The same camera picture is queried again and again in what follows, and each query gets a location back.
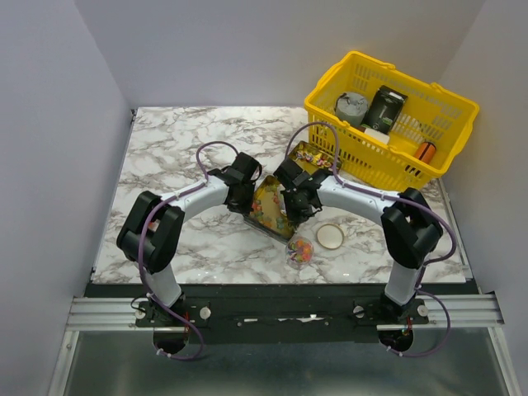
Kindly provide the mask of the hinged candy tin box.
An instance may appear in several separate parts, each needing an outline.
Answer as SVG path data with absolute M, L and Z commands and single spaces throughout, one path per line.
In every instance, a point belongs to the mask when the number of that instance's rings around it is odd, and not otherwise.
M 308 142 L 301 141 L 289 151 L 288 158 L 312 175 L 319 168 L 331 170 L 333 156 L 324 153 Z M 244 222 L 272 238 L 288 243 L 297 230 L 287 219 L 284 196 L 285 188 L 273 175 L 267 175 L 255 190 L 252 211 Z

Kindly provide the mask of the silver metal scoop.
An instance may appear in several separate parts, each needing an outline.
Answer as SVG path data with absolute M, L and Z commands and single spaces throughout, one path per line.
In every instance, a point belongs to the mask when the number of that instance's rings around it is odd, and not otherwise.
M 283 191 L 284 191 L 284 187 L 278 186 L 276 188 L 276 192 L 274 193 L 273 201 L 277 204 L 281 214 L 286 216 L 285 199 L 284 199 L 284 195 L 282 194 Z

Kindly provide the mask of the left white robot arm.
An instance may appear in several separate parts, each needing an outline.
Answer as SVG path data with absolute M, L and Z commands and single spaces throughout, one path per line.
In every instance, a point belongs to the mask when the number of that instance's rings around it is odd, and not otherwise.
M 125 257 L 137 262 L 141 281 L 158 301 L 155 317 L 166 326 L 182 319 L 178 301 L 182 288 L 172 272 L 183 224 L 205 210 L 224 205 L 229 211 L 247 215 L 252 208 L 256 182 L 238 180 L 219 169 L 209 172 L 207 181 L 172 194 L 158 196 L 142 192 L 136 199 L 116 239 Z

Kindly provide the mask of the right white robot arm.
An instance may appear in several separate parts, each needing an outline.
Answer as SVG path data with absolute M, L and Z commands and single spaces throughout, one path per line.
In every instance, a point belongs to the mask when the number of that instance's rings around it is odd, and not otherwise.
M 418 278 L 426 259 L 435 250 L 443 230 L 440 218 L 416 189 L 403 193 L 383 191 L 346 182 L 329 171 L 306 171 L 297 176 L 275 173 L 284 187 L 288 220 L 302 224 L 325 207 L 345 210 L 366 218 L 384 231 L 389 255 L 394 263 L 379 303 L 381 317 L 398 323 L 409 314 L 409 302 L 417 293 Z

